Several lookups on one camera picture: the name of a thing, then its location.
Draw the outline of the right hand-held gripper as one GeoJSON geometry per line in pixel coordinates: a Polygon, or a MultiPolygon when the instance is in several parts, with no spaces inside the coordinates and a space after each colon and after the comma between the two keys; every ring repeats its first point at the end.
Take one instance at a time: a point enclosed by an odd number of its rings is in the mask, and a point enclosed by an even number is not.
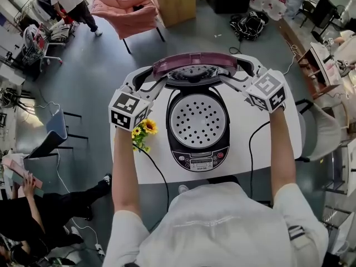
{"type": "Polygon", "coordinates": [[[261,69],[261,62],[244,54],[231,55],[236,58],[238,70],[233,76],[219,75],[219,79],[235,91],[244,93],[253,106],[273,113],[286,100],[286,82],[284,75],[277,70],[269,69],[260,77],[255,77],[261,69]]]}

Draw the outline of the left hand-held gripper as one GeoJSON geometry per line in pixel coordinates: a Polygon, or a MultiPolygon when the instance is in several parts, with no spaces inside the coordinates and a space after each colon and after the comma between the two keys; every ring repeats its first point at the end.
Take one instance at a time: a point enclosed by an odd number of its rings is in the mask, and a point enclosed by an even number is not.
{"type": "Polygon", "coordinates": [[[152,73],[153,67],[146,66],[127,75],[125,85],[115,91],[108,106],[111,124],[124,130],[133,130],[148,117],[152,111],[153,101],[158,97],[167,81],[167,79],[160,79],[149,89],[141,89],[152,73]]]}

